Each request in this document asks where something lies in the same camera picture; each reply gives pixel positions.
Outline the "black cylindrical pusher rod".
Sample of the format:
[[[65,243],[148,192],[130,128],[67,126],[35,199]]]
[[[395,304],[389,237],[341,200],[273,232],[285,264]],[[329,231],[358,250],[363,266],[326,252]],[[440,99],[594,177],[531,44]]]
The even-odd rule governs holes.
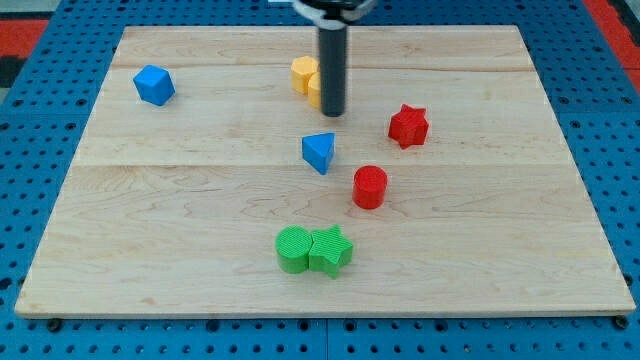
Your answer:
[[[321,112],[339,117],[346,105],[347,27],[318,29]]]

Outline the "white and black robot flange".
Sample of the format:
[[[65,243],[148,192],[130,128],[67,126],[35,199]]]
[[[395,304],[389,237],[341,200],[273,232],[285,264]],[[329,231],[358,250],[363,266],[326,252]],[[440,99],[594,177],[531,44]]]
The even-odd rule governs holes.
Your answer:
[[[293,9],[321,29],[357,23],[376,7],[376,0],[293,0]]]

